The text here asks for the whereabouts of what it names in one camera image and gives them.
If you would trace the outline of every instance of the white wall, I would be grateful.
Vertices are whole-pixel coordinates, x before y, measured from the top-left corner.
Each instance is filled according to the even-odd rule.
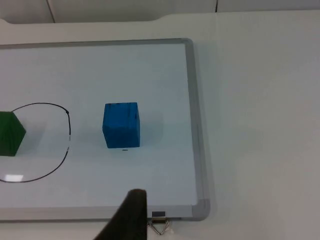
[[[15,24],[149,21],[175,13],[211,13],[217,0],[0,0],[0,18]]]
[[[218,12],[320,9],[320,0],[218,0]]]
[[[0,0],[0,19],[13,24],[53,22],[45,0]]]

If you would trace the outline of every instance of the blue wooden block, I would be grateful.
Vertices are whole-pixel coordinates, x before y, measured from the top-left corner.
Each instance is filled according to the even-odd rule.
[[[140,119],[136,102],[107,103],[102,131],[109,149],[140,147]]]

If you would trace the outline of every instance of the white table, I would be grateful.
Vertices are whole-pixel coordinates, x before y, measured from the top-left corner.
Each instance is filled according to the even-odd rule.
[[[129,23],[0,22],[0,44],[191,38],[217,208],[212,201],[206,220],[174,222],[160,239],[318,239],[319,23],[320,11],[183,14]],[[103,226],[3,223],[0,235],[90,240]],[[149,239],[156,238],[150,231]]]

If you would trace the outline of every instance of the drawn circle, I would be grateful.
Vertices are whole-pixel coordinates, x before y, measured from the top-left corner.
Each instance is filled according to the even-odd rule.
[[[69,153],[69,111],[54,103],[35,102],[12,112],[26,134],[16,156],[0,156],[0,182],[30,183],[51,175],[62,166]]]

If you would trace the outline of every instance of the green block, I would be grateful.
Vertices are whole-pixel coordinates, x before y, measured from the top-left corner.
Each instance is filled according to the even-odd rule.
[[[11,111],[0,111],[0,156],[16,155],[26,130]]]

